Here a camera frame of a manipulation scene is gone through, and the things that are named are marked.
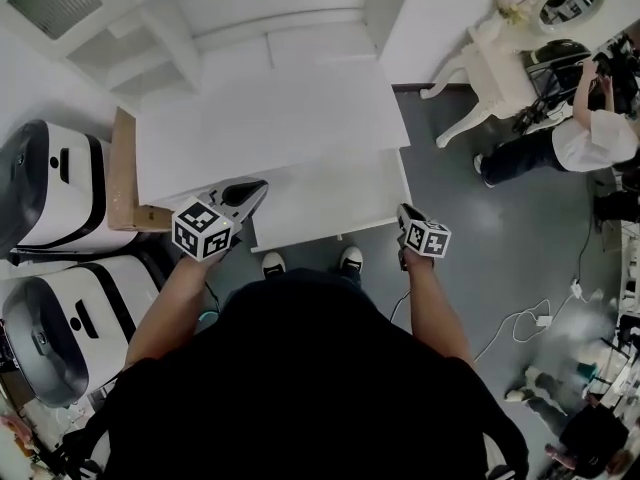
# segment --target white t-shirt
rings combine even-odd
[[[591,112],[591,131],[569,119],[553,131],[553,149],[568,171],[587,172],[631,160],[638,137],[627,120],[613,112]]]

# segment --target person in white shirt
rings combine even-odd
[[[491,156],[477,155],[473,165],[485,184],[492,188],[544,166],[558,171],[588,172],[632,159],[638,150],[638,127],[615,113],[611,78],[600,79],[606,109],[589,110],[591,83],[597,78],[597,65],[591,59],[586,60],[573,103],[573,119],[555,129],[507,142]]]

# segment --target vanity table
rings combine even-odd
[[[608,0],[522,0],[516,7],[520,23],[508,23],[496,11],[480,26],[468,28],[471,43],[445,63],[436,75],[432,89],[425,89],[420,93],[422,99],[437,96],[454,73],[464,70],[471,87],[478,95],[479,101],[473,110],[438,137],[438,147],[446,147],[452,138],[477,126],[491,115],[507,119],[532,105],[538,94],[525,70],[521,52],[535,51],[558,38],[580,40],[591,49],[599,46],[587,44],[585,28],[588,29],[595,18],[598,31],[596,35],[601,35],[602,30],[609,27],[607,20],[602,17],[602,13],[606,14],[607,2]],[[609,37],[617,32],[612,30]],[[572,114],[572,107],[565,103],[549,113],[546,120],[530,127],[528,133],[555,126]]]

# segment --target black shirt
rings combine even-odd
[[[560,437],[569,453],[576,457],[576,475],[596,478],[613,455],[624,448],[629,431],[613,413],[598,405],[588,406],[573,418]]]
[[[185,347],[125,371],[104,411],[107,478],[484,479],[483,433],[528,471],[522,435],[466,363],[330,276],[245,287]]]

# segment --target oval mirror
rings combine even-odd
[[[540,11],[544,25],[561,25],[577,18],[587,18],[600,9],[603,0],[547,0]]]

